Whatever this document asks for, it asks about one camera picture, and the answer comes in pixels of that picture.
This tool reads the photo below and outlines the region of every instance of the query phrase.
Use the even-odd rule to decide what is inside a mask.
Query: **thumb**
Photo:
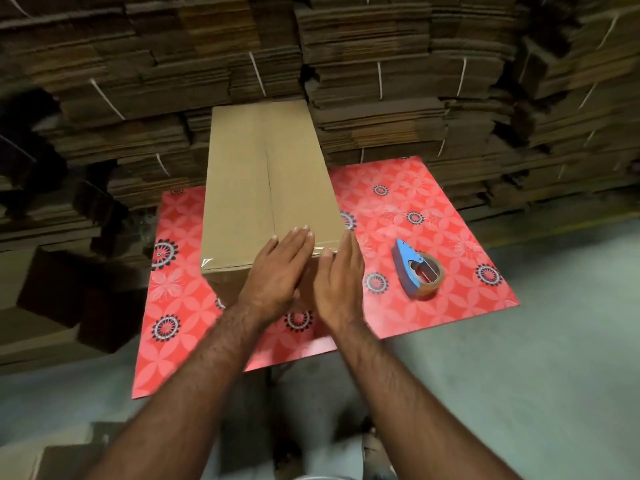
[[[331,272],[331,265],[333,263],[333,256],[331,252],[331,248],[324,248],[322,253],[320,254],[320,258],[318,259],[318,271],[316,274],[316,280],[314,281],[314,285],[318,284],[328,284],[329,283],[329,275]]]

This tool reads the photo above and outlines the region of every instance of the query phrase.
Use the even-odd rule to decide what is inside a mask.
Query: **blue tape dispenser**
[[[424,298],[442,284],[444,268],[433,256],[414,251],[401,239],[396,239],[391,254],[396,263],[400,284],[409,298]]]

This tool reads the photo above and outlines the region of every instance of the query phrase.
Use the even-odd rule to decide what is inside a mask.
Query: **person's left hand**
[[[300,295],[296,286],[313,254],[314,243],[314,234],[306,226],[296,227],[280,242],[273,236],[256,256],[238,304],[249,306],[264,324],[286,313]]]

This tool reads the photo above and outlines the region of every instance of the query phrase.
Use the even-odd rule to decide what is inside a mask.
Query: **table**
[[[340,214],[365,259],[364,313],[388,338],[517,306],[499,270],[471,234],[420,158],[330,170]],[[132,397],[153,394],[222,314],[200,274],[205,188],[166,192],[142,323]],[[391,256],[396,238],[428,252],[446,276],[436,296],[414,301],[400,286]],[[324,324],[309,312],[290,314],[260,339],[246,370],[335,350]]]

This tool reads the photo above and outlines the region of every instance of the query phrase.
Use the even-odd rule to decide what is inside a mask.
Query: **person's left arm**
[[[274,236],[256,257],[238,302],[217,320],[85,480],[199,479],[228,391],[265,328],[297,296],[314,249],[308,229]]]

